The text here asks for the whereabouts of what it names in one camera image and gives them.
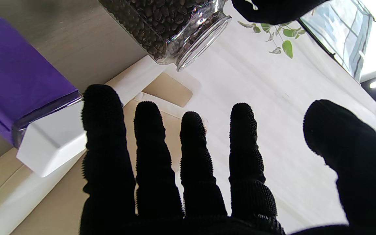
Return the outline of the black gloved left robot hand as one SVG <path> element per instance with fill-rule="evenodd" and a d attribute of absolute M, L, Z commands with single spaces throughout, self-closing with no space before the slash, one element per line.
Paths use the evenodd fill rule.
<path fill-rule="evenodd" d="M 249 22 L 279 25 L 293 22 L 326 0 L 232 0 L 234 8 Z"/>

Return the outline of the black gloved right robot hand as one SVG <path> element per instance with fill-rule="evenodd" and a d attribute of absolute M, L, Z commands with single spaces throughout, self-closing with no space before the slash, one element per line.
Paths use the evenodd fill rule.
<path fill-rule="evenodd" d="M 81 235 L 283 235 L 276 202 L 265 185 L 252 108 L 231 111 L 228 216 L 213 175 L 206 130 L 196 112 L 181 121 L 181 202 L 165 143 L 161 113 L 153 102 L 137 105 L 134 133 L 137 175 L 127 150 L 124 112 L 107 85 L 84 92 L 82 122 L 87 154 L 82 173 L 88 194 Z M 307 146 L 338 176 L 336 186 L 348 225 L 308 228 L 297 235 L 376 235 L 376 131 L 348 109 L 315 100 L 303 121 Z"/>

